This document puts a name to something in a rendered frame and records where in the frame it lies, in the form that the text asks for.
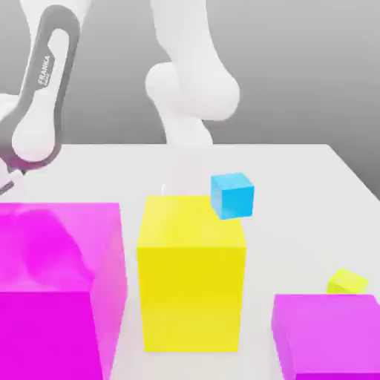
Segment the small blue cube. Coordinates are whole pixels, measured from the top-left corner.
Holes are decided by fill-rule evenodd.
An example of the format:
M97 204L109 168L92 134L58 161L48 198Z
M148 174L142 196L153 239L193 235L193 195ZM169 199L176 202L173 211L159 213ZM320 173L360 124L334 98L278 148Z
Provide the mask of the small blue cube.
M211 176L210 202L221 220L251 217L255 187L242 172Z

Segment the small yellow-green cube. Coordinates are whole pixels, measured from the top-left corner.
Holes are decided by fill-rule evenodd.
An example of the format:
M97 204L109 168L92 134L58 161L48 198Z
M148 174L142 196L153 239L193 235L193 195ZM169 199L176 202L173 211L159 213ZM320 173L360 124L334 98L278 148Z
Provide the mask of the small yellow-green cube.
M364 294L368 280L347 269L339 269L328 281L327 294Z

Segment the large yellow box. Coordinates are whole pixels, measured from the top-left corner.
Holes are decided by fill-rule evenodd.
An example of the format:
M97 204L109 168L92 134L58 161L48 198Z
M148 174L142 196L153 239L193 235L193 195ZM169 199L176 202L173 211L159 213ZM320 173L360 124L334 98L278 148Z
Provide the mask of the large yellow box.
M207 196L149 196L137 241L145 351L238 350L246 241Z

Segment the large magenta box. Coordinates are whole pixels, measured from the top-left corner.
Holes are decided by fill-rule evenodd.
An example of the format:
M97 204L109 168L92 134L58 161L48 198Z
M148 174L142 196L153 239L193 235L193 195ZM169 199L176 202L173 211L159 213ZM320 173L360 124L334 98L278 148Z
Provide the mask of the large magenta box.
M0 380L111 380L126 296L117 203L0 203Z

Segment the large violet box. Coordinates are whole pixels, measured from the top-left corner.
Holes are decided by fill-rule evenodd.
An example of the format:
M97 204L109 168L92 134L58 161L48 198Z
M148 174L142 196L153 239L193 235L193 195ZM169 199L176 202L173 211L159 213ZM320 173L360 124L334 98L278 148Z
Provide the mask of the large violet box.
M380 380L372 295L277 294L271 327L284 380Z

